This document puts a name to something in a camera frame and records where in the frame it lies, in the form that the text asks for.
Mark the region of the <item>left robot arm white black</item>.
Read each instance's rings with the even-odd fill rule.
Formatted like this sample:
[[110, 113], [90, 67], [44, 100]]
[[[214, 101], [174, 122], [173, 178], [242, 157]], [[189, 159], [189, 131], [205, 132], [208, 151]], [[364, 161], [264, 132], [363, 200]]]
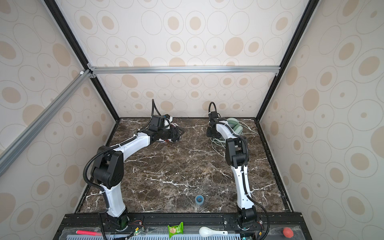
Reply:
[[151, 118], [131, 138], [111, 147], [99, 147], [96, 155], [85, 165], [83, 179], [87, 185], [101, 191], [108, 219], [123, 230], [128, 226], [128, 212], [124, 204], [121, 183], [124, 178], [124, 163], [137, 151], [155, 142], [177, 142], [184, 130], [170, 115], [160, 114], [152, 100]]

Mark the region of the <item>white black headphones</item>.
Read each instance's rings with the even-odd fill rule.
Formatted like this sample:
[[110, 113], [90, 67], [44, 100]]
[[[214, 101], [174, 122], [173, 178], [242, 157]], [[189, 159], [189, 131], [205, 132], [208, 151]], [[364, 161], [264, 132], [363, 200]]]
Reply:
[[182, 130], [178, 124], [172, 123], [173, 118], [169, 115], [164, 115], [165, 125], [163, 131], [163, 137], [168, 142], [178, 142], [182, 136]]

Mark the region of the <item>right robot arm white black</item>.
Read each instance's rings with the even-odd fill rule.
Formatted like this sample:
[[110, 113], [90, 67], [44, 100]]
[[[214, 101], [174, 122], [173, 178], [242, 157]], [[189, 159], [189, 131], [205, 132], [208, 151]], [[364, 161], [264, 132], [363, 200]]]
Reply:
[[225, 160], [231, 167], [237, 189], [237, 224], [243, 231], [258, 226], [254, 239], [264, 240], [270, 230], [267, 210], [251, 195], [248, 179], [250, 153], [247, 139], [237, 133], [226, 118], [217, 112], [214, 102], [209, 103], [209, 138], [225, 140]]

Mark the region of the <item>green headphones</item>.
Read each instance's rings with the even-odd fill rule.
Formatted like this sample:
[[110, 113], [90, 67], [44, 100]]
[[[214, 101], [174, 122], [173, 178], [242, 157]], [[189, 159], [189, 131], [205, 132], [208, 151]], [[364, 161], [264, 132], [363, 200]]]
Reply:
[[240, 124], [240, 121], [235, 118], [228, 118], [227, 122], [232, 130], [237, 134], [241, 135], [243, 133], [243, 126]]

